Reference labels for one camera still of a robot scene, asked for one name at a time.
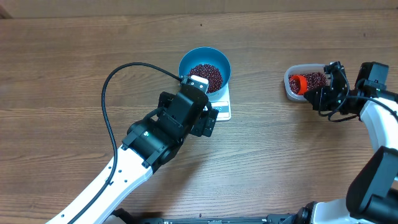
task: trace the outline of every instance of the wooden surface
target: wooden surface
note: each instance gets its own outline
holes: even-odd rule
[[[345,197],[370,159],[363,123],[329,123],[286,98],[292,65],[390,65],[398,92],[398,11],[269,12],[0,21],[0,223],[43,223],[112,157],[100,108],[108,74],[127,62],[177,73],[199,46],[229,58],[233,117],[211,138],[189,136],[176,158],[121,204],[163,217],[296,212]],[[120,142],[177,82],[149,68],[111,80],[106,103]]]
[[[8,17],[395,9],[398,0],[0,0]]]

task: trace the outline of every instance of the orange ring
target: orange ring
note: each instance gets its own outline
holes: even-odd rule
[[[292,78],[290,78],[291,80],[297,80],[298,82],[299,82],[299,84],[300,84],[300,90],[298,91],[298,95],[304,95],[304,93],[306,92],[306,91],[308,91],[307,90],[307,80],[305,79],[305,77],[304,76],[302,76],[302,75],[294,75],[294,76],[292,76]]]

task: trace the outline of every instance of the plastic container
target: plastic container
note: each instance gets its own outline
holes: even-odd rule
[[[212,47],[199,47],[189,51],[181,59],[178,74],[180,77],[188,75],[189,71],[199,64],[214,65],[220,70],[221,76],[223,77],[221,88],[214,93],[206,94],[211,102],[219,100],[227,90],[226,85],[231,79],[231,64],[228,58],[222,52]]]
[[[325,66],[324,64],[303,64],[303,65],[291,66],[286,71],[285,78],[284,78],[287,98],[292,101],[307,102],[307,100],[304,98],[304,96],[297,95],[294,92],[292,92],[292,90],[290,89],[290,85],[289,85],[289,76],[296,75],[296,74],[312,73],[312,72],[320,72],[321,74],[326,76],[325,72],[323,71],[324,66]]]

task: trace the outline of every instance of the white container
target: white container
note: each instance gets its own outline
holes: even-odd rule
[[[292,101],[298,101],[298,102],[307,102],[307,100],[304,98],[304,96],[297,95],[292,90],[290,89],[289,85],[289,76],[291,75],[299,75],[299,74],[305,74],[305,73],[312,73],[312,72],[320,72],[321,74],[325,75],[325,72],[323,71],[324,64],[303,64],[303,65],[294,65],[291,66],[285,73],[285,89],[286,89],[286,95],[287,98],[292,100]]]

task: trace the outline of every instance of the blue bowl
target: blue bowl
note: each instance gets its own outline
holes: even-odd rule
[[[221,88],[214,93],[207,93],[207,95],[209,96],[209,99],[219,95],[222,96],[222,93],[224,93],[226,89],[225,86],[231,78],[231,64],[229,63],[228,58],[226,58],[226,56],[217,49],[211,47],[199,47],[189,51],[181,59],[178,74],[180,77],[188,75],[189,71],[199,64],[210,64],[220,70],[221,76],[223,77]]]

